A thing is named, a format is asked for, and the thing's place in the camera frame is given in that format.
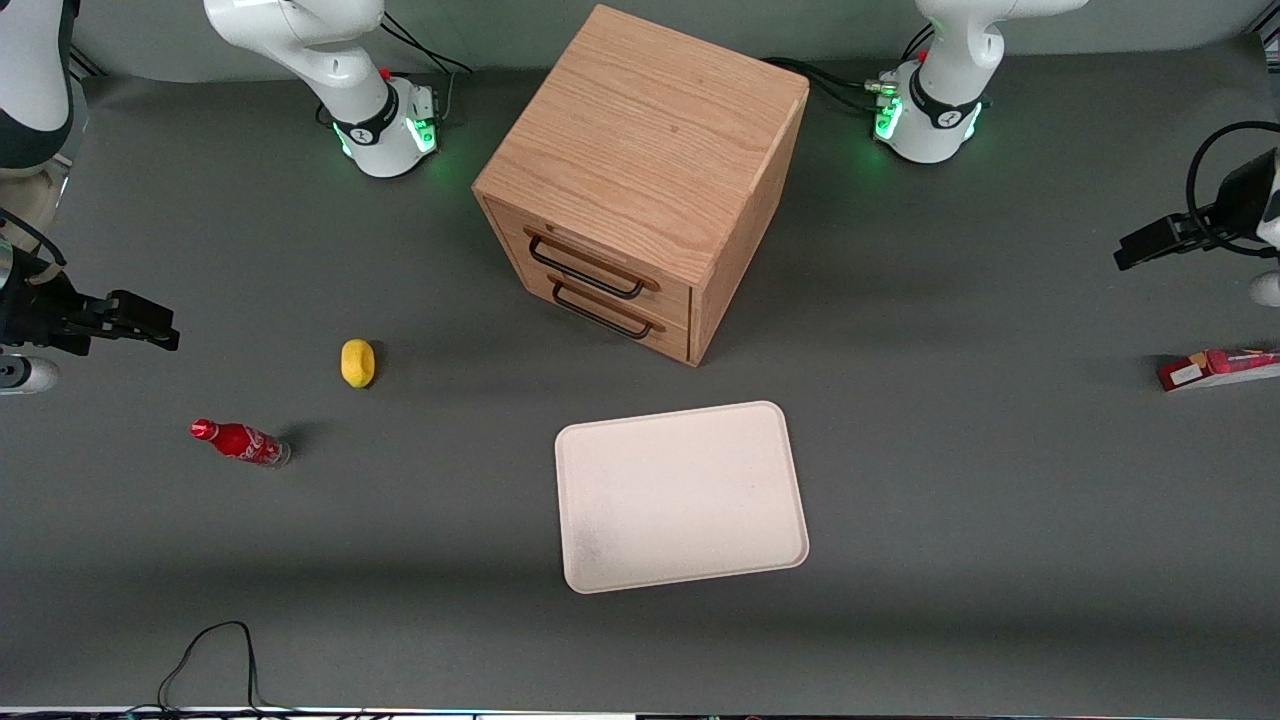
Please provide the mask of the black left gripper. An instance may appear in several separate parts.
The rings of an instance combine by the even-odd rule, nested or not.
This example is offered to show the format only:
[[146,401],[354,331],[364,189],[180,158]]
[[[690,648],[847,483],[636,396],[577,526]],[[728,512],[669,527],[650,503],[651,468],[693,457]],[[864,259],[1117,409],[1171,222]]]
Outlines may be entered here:
[[[1257,241],[1279,250],[1277,197],[1277,149],[1272,149],[1221,181],[1212,206],[1212,227],[1231,238]],[[1185,254],[1193,247],[1216,245],[1188,213],[1160,218],[1151,228],[1152,233],[1134,232],[1120,240],[1114,252],[1120,272]]]

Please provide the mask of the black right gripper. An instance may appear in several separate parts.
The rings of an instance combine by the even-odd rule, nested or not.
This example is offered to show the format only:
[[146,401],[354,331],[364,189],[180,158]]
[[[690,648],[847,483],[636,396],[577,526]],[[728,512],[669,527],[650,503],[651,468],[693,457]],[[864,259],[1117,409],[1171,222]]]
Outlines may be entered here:
[[[84,314],[95,300],[77,291],[63,272],[47,277],[46,272],[12,268],[3,273],[1,296],[4,346],[32,345],[81,357],[90,354],[92,340],[84,328],[91,322]],[[169,352],[179,348],[173,310],[124,290],[111,291],[106,304],[106,316],[92,320],[93,337],[133,340]]]

